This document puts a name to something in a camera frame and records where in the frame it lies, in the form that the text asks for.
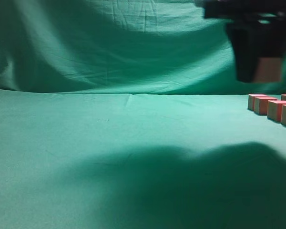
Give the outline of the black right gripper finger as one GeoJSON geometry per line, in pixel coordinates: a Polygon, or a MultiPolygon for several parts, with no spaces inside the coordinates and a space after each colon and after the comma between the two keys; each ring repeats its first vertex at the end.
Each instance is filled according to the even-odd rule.
{"type": "Polygon", "coordinates": [[[225,24],[225,32],[233,49],[236,79],[252,83],[258,64],[254,26],[229,22],[225,24]]]}
{"type": "Polygon", "coordinates": [[[259,57],[283,58],[286,54],[286,23],[263,24],[259,39],[259,57]]]}

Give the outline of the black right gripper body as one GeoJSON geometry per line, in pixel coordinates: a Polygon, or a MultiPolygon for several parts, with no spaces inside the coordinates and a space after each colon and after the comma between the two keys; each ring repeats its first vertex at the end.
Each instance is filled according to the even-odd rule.
{"type": "Polygon", "coordinates": [[[286,0],[196,0],[205,19],[237,22],[268,21],[286,29],[286,0]]]}

